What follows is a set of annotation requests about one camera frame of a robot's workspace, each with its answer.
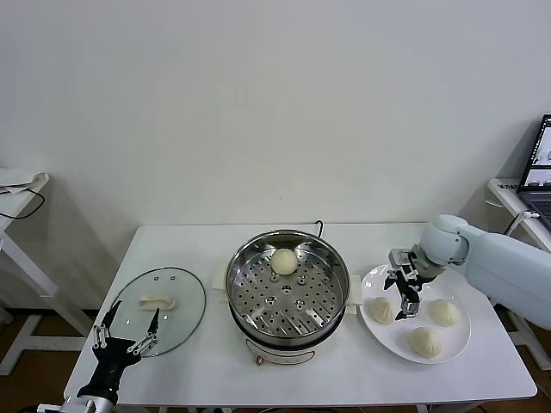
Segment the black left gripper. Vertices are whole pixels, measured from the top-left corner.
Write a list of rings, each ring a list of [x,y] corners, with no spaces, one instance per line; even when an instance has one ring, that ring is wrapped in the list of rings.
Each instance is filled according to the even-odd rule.
[[[90,382],[77,393],[78,397],[118,398],[121,376],[125,369],[138,363],[138,355],[147,354],[158,343],[160,309],[154,312],[145,336],[136,343],[133,340],[113,338],[110,326],[121,301],[117,300],[104,314],[102,321],[93,326],[93,353],[97,366]]]

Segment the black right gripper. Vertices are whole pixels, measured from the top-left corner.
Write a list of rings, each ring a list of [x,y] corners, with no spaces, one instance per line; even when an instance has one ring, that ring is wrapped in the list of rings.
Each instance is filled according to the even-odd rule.
[[[396,321],[416,317],[418,314],[419,293],[424,282],[421,280],[417,264],[415,253],[399,253],[397,261],[399,269],[391,268],[387,271],[383,288],[388,290],[392,286],[397,286],[402,298],[399,312],[395,317]]]

